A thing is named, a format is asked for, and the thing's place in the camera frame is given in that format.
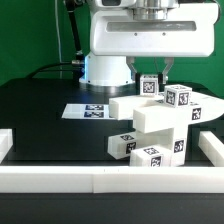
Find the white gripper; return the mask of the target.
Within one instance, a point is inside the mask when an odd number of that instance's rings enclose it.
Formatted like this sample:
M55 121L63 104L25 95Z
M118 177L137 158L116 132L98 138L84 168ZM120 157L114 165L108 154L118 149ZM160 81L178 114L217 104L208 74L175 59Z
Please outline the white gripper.
M102 10L91 21L90 49L96 55L128 56L132 80L140 81L134 57L166 57L158 74L160 84L168 80L173 57L207 57L214 50L215 3L186 3L170 9L164 20L134 19L132 9Z

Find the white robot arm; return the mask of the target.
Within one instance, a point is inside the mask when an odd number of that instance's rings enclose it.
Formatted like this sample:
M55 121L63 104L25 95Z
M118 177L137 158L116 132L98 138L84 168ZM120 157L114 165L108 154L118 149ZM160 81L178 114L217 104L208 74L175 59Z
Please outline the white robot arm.
M120 87L136 79L137 57L165 59L164 83L177 57L208 57L214 51L217 0L64 0L70 17L82 84ZM90 52L84 54L74 11L90 10Z

